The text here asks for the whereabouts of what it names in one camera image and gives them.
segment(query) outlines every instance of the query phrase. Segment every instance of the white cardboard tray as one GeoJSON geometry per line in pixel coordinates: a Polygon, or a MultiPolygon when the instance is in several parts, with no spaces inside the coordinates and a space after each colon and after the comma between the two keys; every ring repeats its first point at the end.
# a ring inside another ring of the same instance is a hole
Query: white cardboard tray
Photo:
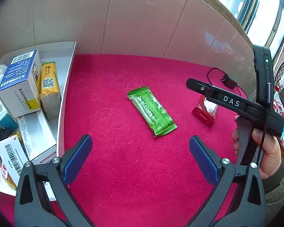
{"type": "MultiPolygon", "coordinates": [[[[65,102],[68,88],[69,75],[73,64],[73,57],[76,48],[76,42],[63,42],[53,44],[43,44],[29,47],[26,49],[17,50],[5,54],[0,59],[0,64],[9,65],[11,60],[22,53],[34,49],[39,50],[41,62],[55,61],[57,67],[58,82],[61,92],[61,106],[59,118],[49,120],[49,124],[53,130],[53,134],[57,139],[57,156],[61,157],[64,154],[64,113],[65,102]]],[[[12,189],[2,178],[0,170],[0,192],[8,195],[16,195],[16,191],[12,189]]],[[[55,200],[53,195],[49,195],[50,200],[55,200]]]]}

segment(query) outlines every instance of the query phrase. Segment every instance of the green sleeve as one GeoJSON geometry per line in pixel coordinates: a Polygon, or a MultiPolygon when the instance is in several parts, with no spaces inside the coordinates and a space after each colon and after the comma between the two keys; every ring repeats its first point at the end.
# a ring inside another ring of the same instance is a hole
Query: green sleeve
{"type": "Polygon", "coordinates": [[[284,177],[279,185],[265,195],[267,224],[269,224],[284,205],[284,177]]]}

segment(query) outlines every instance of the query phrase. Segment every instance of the jacket cuff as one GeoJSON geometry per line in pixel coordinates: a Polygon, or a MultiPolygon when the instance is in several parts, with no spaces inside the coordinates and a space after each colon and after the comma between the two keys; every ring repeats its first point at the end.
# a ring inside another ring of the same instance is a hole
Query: jacket cuff
{"type": "Polygon", "coordinates": [[[270,191],[273,191],[280,185],[282,178],[284,177],[284,160],[282,159],[279,169],[269,178],[264,179],[263,187],[264,193],[267,194],[270,191]]]}

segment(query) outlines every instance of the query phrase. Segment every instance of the person's arm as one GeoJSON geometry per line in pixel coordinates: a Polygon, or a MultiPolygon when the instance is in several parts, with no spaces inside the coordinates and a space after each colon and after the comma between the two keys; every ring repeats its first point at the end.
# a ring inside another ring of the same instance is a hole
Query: person's arm
{"type": "MultiPolygon", "coordinates": [[[[257,144],[260,144],[263,132],[254,129],[252,137],[257,144]]],[[[234,130],[232,134],[233,149],[238,154],[239,133],[234,130]]],[[[267,206],[267,224],[280,226],[279,222],[284,216],[284,160],[281,158],[281,148],[277,139],[266,133],[263,143],[264,155],[259,166],[259,172],[263,181],[267,206]]]]}

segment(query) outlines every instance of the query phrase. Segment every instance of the tiled wall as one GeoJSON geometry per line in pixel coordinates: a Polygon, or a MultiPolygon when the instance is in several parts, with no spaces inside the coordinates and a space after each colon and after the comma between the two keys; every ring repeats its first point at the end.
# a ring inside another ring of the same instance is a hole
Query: tiled wall
{"type": "Polygon", "coordinates": [[[219,67],[251,94],[253,52],[204,0],[5,0],[0,57],[33,45],[77,41],[77,54],[165,57],[219,67]]]}

